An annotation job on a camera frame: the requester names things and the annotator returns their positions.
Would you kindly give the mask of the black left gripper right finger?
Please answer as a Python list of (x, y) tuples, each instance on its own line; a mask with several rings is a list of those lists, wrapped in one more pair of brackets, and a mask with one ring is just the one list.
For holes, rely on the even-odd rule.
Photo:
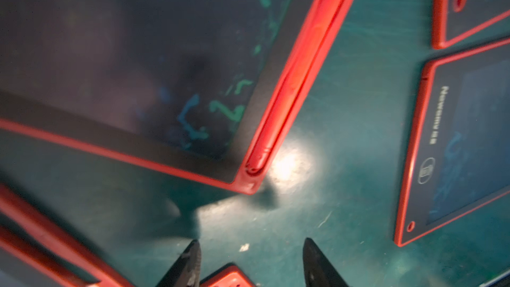
[(306, 287), (349, 287), (311, 238), (304, 241), (303, 265)]

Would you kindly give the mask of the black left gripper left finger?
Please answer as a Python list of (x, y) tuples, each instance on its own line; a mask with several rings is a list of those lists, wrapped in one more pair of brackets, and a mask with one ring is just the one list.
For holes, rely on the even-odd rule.
[(201, 246), (193, 240), (159, 281), (157, 287), (199, 287)]

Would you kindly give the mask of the red stylus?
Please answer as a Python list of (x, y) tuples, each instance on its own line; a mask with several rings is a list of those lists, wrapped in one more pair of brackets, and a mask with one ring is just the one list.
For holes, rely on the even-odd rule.
[(327, 45), (338, 32), (351, 4), (352, 0), (312, 1), (244, 164), (247, 175), (256, 177), (265, 173), (294, 120), (295, 112), (300, 109), (303, 86), (315, 76), (313, 67), (317, 58), (327, 53)]

